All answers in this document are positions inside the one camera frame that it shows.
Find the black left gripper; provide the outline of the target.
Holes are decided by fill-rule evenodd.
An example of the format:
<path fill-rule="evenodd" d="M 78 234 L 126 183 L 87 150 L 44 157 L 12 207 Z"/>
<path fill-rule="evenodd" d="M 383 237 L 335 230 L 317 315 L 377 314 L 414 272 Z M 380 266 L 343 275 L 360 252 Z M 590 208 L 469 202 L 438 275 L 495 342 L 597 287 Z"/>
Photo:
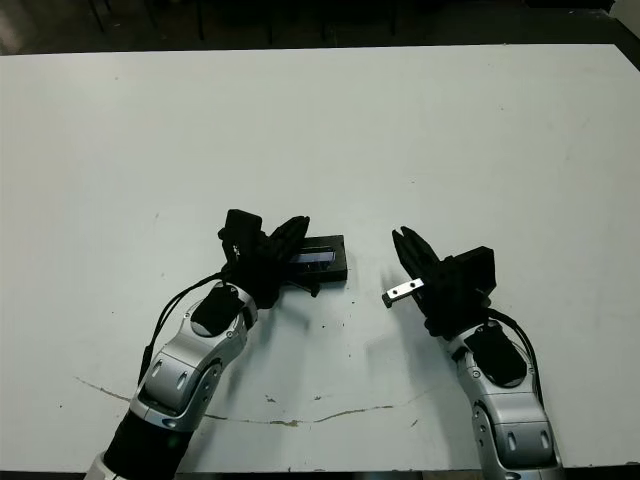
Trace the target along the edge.
<path fill-rule="evenodd" d="M 309 216 L 295 216 L 277 227 L 270 236 L 264 233 L 232 238 L 219 232 L 226 264 L 222 275 L 229 282 L 246 291 L 258 309 L 272 308 L 284 285 L 293 285 L 315 298 L 318 283 L 296 281 L 287 272 L 288 264 L 304 242 L 310 224 Z"/>

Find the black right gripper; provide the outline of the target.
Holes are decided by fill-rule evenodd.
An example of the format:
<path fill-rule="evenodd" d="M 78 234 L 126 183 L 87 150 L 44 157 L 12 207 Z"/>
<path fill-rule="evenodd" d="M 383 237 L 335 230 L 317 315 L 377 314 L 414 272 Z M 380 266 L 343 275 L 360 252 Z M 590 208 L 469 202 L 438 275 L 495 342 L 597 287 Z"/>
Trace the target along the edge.
<path fill-rule="evenodd" d="M 400 264 L 412 278 L 382 294 L 384 305 L 411 297 L 433 337 L 452 339 L 488 320 L 489 256 L 459 254 L 440 260 L 412 229 L 392 231 Z"/>

